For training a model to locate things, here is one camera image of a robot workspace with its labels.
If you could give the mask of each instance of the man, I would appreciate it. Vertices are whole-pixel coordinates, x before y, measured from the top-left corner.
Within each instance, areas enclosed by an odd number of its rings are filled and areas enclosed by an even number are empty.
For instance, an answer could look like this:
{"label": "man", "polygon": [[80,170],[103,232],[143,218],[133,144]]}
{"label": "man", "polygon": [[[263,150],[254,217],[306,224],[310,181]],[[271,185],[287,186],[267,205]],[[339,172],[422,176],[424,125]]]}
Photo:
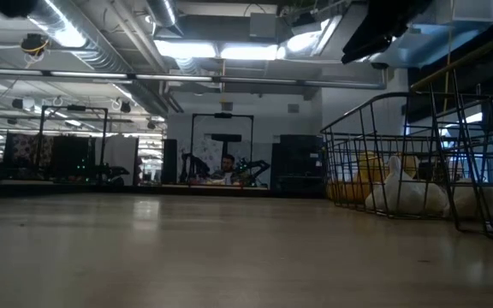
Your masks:
{"label": "man", "polygon": [[234,182],[234,165],[235,157],[233,155],[226,154],[222,157],[221,169],[215,172],[212,177],[223,178],[224,185],[233,185]]}

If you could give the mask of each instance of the white plush toy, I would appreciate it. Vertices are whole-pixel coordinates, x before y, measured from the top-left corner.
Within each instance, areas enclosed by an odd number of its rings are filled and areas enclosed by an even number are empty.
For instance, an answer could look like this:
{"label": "white plush toy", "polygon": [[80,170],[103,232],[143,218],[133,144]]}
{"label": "white plush toy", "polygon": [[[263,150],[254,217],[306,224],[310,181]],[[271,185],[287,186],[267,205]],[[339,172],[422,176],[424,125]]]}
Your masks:
{"label": "white plush toy", "polygon": [[[471,183],[471,179],[461,179],[457,183]],[[493,216],[493,187],[483,187],[482,194],[477,188],[480,197],[481,205],[484,207],[484,201],[488,205],[490,216]],[[456,187],[454,190],[454,205],[460,219],[472,219],[479,216],[477,211],[477,198],[472,187]],[[444,211],[444,216],[450,215],[449,206]]]}
{"label": "white plush toy", "polygon": [[[399,181],[401,178],[401,160],[398,157],[389,159],[389,175],[385,179],[385,198],[387,199],[388,210],[391,213],[400,212],[403,214],[418,215],[422,212],[426,214],[442,214],[448,206],[446,193],[437,185],[429,183],[427,186],[427,200],[424,208],[425,185],[424,182],[409,182],[412,177],[402,172],[401,196],[399,197]],[[367,209],[385,210],[385,200],[383,198],[383,188],[374,188],[374,193],[366,198]]]}

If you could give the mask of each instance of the metal wire cart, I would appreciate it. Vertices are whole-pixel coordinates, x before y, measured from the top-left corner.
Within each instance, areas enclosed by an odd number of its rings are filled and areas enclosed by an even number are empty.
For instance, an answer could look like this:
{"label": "metal wire cart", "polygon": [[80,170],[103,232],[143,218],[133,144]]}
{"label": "metal wire cart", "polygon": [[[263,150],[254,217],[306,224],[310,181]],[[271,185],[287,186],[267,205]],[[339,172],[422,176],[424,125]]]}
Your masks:
{"label": "metal wire cart", "polygon": [[[431,116],[403,116],[393,133],[377,111],[401,104],[408,115],[414,99],[428,102]],[[448,218],[460,231],[493,238],[492,96],[434,92],[432,84],[428,92],[386,93],[321,133],[327,197],[336,206],[389,218]]]}

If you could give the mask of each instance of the person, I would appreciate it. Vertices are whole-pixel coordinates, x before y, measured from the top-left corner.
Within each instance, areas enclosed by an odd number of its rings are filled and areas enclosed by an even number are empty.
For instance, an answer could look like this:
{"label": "person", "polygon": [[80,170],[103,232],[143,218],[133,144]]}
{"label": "person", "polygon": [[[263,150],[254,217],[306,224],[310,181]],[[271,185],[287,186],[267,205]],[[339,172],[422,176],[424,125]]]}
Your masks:
{"label": "person", "polygon": [[220,170],[216,171],[212,177],[223,178],[224,185],[233,185],[235,181],[235,157],[230,154],[226,154],[222,157],[222,165]]}

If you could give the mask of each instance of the wooden floor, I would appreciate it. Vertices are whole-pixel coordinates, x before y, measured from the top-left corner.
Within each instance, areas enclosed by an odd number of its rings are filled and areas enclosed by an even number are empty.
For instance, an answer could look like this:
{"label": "wooden floor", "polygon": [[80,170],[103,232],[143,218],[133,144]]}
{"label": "wooden floor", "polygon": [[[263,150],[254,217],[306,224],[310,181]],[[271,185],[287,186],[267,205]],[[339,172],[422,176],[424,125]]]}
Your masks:
{"label": "wooden floor", "polygon": [[0,199],[0,307],[493,307],[493,241],[322,200]]}

